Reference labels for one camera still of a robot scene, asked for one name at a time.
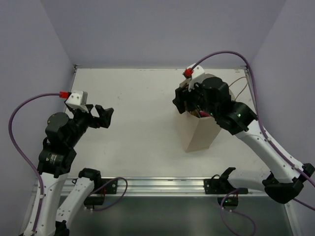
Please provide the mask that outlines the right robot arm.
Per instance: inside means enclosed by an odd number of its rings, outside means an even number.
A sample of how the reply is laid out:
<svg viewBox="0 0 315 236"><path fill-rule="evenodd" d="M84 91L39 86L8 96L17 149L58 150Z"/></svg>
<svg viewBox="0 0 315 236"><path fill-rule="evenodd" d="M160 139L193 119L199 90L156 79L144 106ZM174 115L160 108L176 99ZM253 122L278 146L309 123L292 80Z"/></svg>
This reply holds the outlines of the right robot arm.
<svg viewBox="0 0 315 236"><path fill-rule="evenodd" d="M273 141L260 127L257 114L245 103L233 101L228 84L218 77L178 87L173 104L181 114L198 110L210 115L221 129L245 143L269 168L261 173L226 169L219 178L219 187L225 193L237 188L253 189L286 204L296 199L304 182L315 172L312 164L301 163Z"/></svg>

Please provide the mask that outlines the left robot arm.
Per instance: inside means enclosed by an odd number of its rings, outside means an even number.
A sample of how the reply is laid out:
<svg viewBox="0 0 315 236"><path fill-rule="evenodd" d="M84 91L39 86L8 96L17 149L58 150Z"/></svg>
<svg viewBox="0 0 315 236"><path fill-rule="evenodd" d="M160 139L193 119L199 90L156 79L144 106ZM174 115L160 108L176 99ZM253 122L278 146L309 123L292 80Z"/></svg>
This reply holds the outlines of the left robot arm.
<svg viewBox="0 0 315 236"><path fill-rule="evenodd" d="M24 236L67 236L69 228L84 200L101 190L100 171L84 168L79 172L74 188L60 203L65 181L76 156L75 145L90 128L108 128L113 108L88 105L87 112L71 109L73 118L58 112L47 120L46 138L39 155L37 170L41 177L33 210Z"/></svg>

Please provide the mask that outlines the brown paper bag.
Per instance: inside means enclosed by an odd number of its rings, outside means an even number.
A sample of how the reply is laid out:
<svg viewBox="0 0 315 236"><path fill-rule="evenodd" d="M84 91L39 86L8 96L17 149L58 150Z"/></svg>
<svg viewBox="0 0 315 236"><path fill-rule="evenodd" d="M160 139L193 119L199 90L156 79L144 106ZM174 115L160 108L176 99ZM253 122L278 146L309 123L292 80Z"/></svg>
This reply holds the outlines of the brown paper bag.
<svg viewBox="0 0 315 236"><path fill-rule="evenodd" d="M201 91L201 109L209 117L198 118L185 111L176 119L177 132L187 153L209 149L221 130L231 135L246 131L254 118L246 104L235 101L229 85L221 78L205 74Z"/></svg>

